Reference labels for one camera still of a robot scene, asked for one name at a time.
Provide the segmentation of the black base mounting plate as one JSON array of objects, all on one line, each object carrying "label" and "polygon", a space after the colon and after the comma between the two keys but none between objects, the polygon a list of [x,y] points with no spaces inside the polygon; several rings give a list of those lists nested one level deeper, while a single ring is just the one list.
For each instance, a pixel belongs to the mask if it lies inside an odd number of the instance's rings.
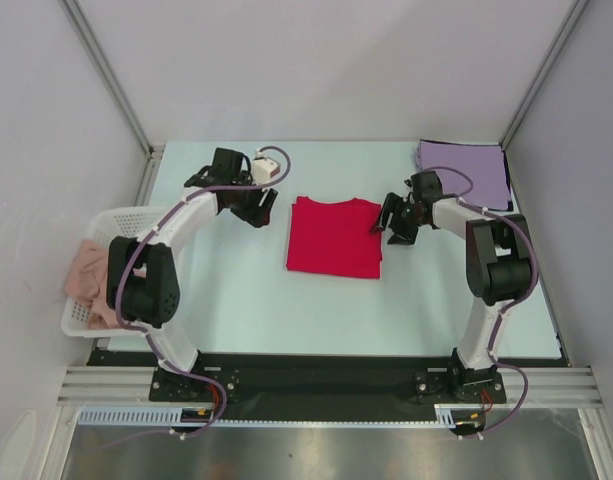
[{"label": "black base mounting plate", "polygon": [[152,403],[217,402],[224,419],[286,422],[403,422],[427,420],[436,404],[468,409],[514,404],[522,374],[565,366],[562,359],[504,359],[506,369],[466,383],[447,357],[208,354],[193,377],[168,372],[153,354],[96,349],[90,367],[148,367]]}]

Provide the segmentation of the folded purple t shirt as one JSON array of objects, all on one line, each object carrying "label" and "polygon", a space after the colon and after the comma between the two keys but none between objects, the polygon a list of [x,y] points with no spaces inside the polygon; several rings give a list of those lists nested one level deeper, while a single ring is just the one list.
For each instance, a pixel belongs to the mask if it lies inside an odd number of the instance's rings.
[{"label": "folded purple t shirt", "polygon": [[443,191],[460,194],[468,203],[505,211],[508,193],[500,145],[421,140],[415,154],[419,170],[433,170]]}]

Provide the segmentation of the aluminium frame post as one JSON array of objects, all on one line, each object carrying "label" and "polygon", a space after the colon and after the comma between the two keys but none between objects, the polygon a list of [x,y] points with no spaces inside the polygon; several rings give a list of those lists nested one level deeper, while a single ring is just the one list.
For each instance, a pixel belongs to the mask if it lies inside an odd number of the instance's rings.
[{"label": "aluminium frame post", "polygon": [[557,61],[563,54],[570,38],[575,32],[576,27],[580,23],[589,5],[589,0],[575,0],[571,3],[570,8],[564,16],[561,25],[559,26],[552,42],[547,48],[546,53],[537,68],[536,73],[533,75],[526,92],[522,96],[519,105],[515,109],[509,124],[500,138],[500,145],[504,150],[509,148],[516,134],[520,130],[531,106],[537,98],[537,95],[549,78]]},{"label": "aluminium frame post", "polygon": [[80,2],[76,0],[59,0],[58,4],[70,22],[133,140],[141,153],[146,158],[149,158],[153,147]]}]

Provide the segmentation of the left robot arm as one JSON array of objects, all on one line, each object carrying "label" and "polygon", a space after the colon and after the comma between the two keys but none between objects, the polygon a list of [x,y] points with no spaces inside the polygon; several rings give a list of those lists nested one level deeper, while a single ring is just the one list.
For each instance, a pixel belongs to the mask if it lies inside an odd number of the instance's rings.
[{"label": "left robot arm", "polygon": [[269,225],[278,196],[274,187],[291,167],[289,154],[277,146],[263,146],[253,157],[217,148],[211,164],[185,181],[180,199],[151,227],[110,242],[107,304],[118,325],[139,333],[159,366],[174,373],[171,385],[185,399],[205,392],[207,376],[194,367],[199,351],[177,317],[178,258],[200,229],[224,210],[254,228]]}]

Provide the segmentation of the left aluminium frame post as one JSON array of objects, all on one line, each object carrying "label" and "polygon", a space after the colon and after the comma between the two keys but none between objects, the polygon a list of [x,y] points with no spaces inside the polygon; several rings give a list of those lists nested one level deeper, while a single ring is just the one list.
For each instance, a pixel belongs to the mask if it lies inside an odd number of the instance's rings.
[{"label": "left aluminium frame post", "polygon": [[153,147],[80,2],[76,0],[59,0],[58,4],[70,22],[133,140],[141,153],[146,158],[149,158]]}]

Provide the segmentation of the red t shirt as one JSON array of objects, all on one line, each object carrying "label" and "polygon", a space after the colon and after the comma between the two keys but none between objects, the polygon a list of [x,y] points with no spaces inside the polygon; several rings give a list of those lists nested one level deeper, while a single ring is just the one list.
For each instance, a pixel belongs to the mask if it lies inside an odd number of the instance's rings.
[{"label": "red t shirt", "polygon": [[292,204],[286,268],[289,271],[377,280],[381,235],[371,228],[381,207],[364,199],[338,203],[299,196]]}]

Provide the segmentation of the aluminium rail front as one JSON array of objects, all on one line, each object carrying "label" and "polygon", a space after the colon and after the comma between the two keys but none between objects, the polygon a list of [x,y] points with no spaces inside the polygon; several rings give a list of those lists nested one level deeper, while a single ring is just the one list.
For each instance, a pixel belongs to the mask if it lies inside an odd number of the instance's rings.
[{"label": "aluminium rail front", "polygon": [[[590,368],[523,368],[520,373],[503,369],[502,383],[507,400],[515,403],[528,391],[526,408],[598,409],[603,406]],[[70,367],[65,374],[58,401],[62,404],[130,406],[146,405],[151,395],[164,390],[156,367]]]}]

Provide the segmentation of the right aluminium frame post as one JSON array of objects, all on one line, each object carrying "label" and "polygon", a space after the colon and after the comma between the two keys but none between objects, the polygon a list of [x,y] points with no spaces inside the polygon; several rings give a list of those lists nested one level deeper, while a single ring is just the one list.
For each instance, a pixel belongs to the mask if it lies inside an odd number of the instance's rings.
[{"label": "right aluminium frame post", "polygon": [[537,68],[536,73],[533,75],[526,92],[522,96],[519,105],[515,109],[509,124],[500,138],[500,145],[504,150],[509,148],[516,134],[520,130],[531,106],[537,98],[537,95],[549,78],[557,61],[563,54],[570,38],[575,32],[576,27],[580,23],[589,5],[589,0],[575,0],[571,3],[570,8],[564,16],[561,25],[559,26],[552,42],[547,48],[546,53]]}]

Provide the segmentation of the white plastic laundry basket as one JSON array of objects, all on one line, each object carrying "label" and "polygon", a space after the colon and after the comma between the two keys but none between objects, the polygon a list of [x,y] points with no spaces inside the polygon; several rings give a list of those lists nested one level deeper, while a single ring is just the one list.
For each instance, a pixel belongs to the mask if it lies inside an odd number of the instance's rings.
[{"label": "white plastic laundry basket", "polygon": [[[140,206],[105,210],[90,223],[87,237],[98,245],[109,249],[117,237],[140,240],[163,218],[166,210],[162,207]],[[150,287],[161,286],[162,320],[172,321],[180,316],[182,277],[187,270],[187,236],[181,234],[161,233],[151,241],[153,245],[165,243],[172,248],[171,258],[164,262],[162,268],[148,266],[143,259],[135,262],[135,276],[146,281]],[[62,331],[70,337],[101,338],[131,336],[131,331],[123,329],[88,330],[86,316],[88,310],[68,297],[61,320]]]}]

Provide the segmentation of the pink t shirt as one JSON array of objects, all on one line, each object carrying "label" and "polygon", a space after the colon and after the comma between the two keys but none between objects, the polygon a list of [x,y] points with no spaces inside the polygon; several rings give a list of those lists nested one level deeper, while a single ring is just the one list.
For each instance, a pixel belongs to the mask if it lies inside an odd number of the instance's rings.
[{"label": "pink t shirt", "polygon": [[144,332],[141,325],[120,324],[107,304],[108,250],[92,240],[80,244],[64,284],[64,293],[88,310],[88,330],[123,329]]}]

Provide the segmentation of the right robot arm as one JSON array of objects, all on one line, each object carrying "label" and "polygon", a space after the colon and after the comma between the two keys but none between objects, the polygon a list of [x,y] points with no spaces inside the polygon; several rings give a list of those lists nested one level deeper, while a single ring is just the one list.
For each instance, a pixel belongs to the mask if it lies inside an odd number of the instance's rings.
[{"label": "right robot arm", "polygon": [[444,192],[438,170],[413,174],[405,181],[405,196],[387,194],[371,232],[389,229],[390,244],[412,245],[419,229],[429,226],[465,241],[466,280],[473,296],[465,333],[447,372],[437,380],[423,376],[417,390],[435,384],[439,395],[469,402],[498,382],[497,351],[505,321],[536,288],[538,264],[523,215],[502,216]]}]

